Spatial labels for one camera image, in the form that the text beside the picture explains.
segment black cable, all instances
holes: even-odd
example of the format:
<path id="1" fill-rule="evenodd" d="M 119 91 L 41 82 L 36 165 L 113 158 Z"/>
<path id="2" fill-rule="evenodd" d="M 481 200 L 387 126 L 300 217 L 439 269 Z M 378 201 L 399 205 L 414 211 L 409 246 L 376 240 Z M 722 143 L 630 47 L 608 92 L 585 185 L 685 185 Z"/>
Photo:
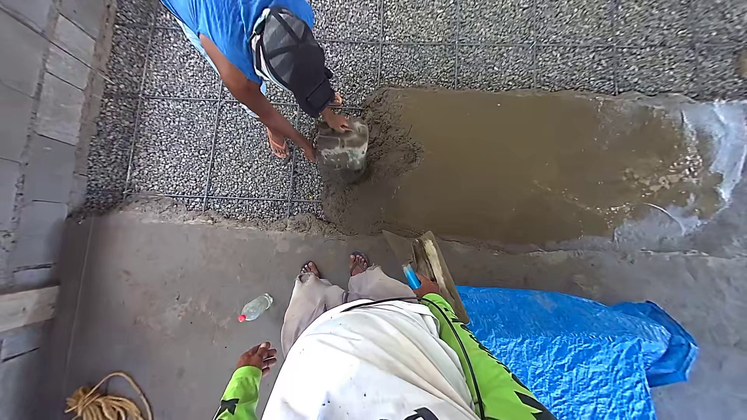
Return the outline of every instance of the black cable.
<path id="1" fill-rule="evenodd" d="M 381 299 L 381 300 L 375 300 L 374 302 L 363 302 L 359 303 L 357 305 L 353 305 L 349 308 L 345 308 L 342 310 L 342 312 L 350 311 L 351 309 L 360 308 L 361 306 L 370 306 L 375 305 L 377 303 L 384 303 L 384 302 L 391 302 L 393 300 L 407 300 L 407 299 L 416 299 L 417 301 L 425 300 L 426 302 L 430 303 L 431 305 L 434 305 L 438 311 L 441 313 L 441 315 L 446 320 L 446 323 L 449 324 L 449 327 L 451 328 L 451 331 L 454 333 L 454 337 L 456 337 L 456 340 L 459 343 L 459 347 L 462 349 L 462 354 L 465 355 L 465 360 L 467 361 L 467 366 L 469 367 L 469 373 L 472 376 L 472 383 L 474 384 L 474 394 L 475 397 L 477 397 L 477 406 L 480 408 L 480 418 L 482 420 L 486 420 L 485 418 L 485 409 L 483 408 L 483 397 L 480 395 L 480 387 L 477 385 L 477 378 L 474 375 L 474 369 L 472 368 L 472 362 L 469 359 L 469 356 L 467 355 L 467 350 L 465 349 L 464 343 L 462 343 L 462 339 L 459 337 L 459 334 L 456 333 L 456 328 L 452 325 L 451 320 L 449 317 L 446 316 L 446 312 L 444 312 L 443 309 L 441 309 L 440 306 L 436 305 L 435 302 L 433 302 L 431 299 L 426 299 L 425 297 L 390 297 L 389 299 Z"/>

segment water bottle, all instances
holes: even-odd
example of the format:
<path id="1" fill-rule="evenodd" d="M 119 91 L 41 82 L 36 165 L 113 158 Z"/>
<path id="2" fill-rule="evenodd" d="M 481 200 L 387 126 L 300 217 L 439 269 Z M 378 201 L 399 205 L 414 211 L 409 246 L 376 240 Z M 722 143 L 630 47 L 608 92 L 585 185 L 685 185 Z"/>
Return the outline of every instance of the water bottle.
<path id="1" fill-rule="evenodd" d="M 241 310 L 241 315 L 238 316 L 238 321 L 254 321 L 272 304 L 272 296 L 267 293 L 260 294 L 255 297 L 254 300 L 244 305 L 244 308 Z"/>

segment blue tarp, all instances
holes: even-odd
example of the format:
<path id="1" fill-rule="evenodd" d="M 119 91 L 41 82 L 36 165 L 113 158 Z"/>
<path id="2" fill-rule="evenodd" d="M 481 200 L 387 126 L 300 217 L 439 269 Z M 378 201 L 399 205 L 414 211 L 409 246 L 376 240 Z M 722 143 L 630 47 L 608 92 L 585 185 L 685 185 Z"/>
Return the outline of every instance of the blue tarp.
<path id="1" fill-rule="evenodd" d="M 655 419 L 650 388 L 686 380 L 698 353 L 652 302 L 457 289 L 470 330 L 558 419 Z"/>

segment smooth concrete floor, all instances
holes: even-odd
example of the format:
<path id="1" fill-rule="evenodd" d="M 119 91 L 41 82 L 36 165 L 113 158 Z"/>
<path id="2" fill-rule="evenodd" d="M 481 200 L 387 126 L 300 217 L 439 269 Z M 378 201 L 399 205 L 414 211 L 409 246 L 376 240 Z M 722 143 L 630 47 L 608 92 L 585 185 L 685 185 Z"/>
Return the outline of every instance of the smooth concrete floor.
<path id="1" fill-rule="evenodd" d="M 361 250 L 401 278 L 380 237 L 324 238 L 292 232 L 157 221 L 117 212 L 70 223 L 62 250 L 61 302 L 47 363 L 44 418 L 64 398 L 111 371 L 130 374 L 156 419 L 210 419 L 238 356 L 279 343 L 293 278 L 309 259 L 345 287 L 347 256 Z M 654 390 L 660 419 L 737 419 L 747 407 L 747 259 L 670 253 L 556 251 L 499 254 L 441 243 L 458 284 L 563 291 L 604 303 L 653 300 L 701 348 L 691 380 Z M 236 321 L 261 293 L 259 319 Z M 258 411 L 280 365 L 263 380 Z M 133 396 L 122 380 L 106 391 Z"/>

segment white pants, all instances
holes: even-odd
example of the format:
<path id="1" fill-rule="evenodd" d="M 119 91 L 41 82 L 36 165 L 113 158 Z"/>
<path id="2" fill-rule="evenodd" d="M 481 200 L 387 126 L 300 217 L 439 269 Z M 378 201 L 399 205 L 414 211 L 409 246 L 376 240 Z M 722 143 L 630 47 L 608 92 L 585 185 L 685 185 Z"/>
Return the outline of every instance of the white pants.
<path id="1" fill-rule="evenodd" d="M 378 265 L 352 276 L 347 288 L 348 291 L 345 291 L 313 273 L 299 274 L 296 277 L 280 333 L 284 355 L 288 354 L 301 333 L 328 309 L 358 299 L 381 300 L 415 296 L 408 285 L 387 276 Z"/>

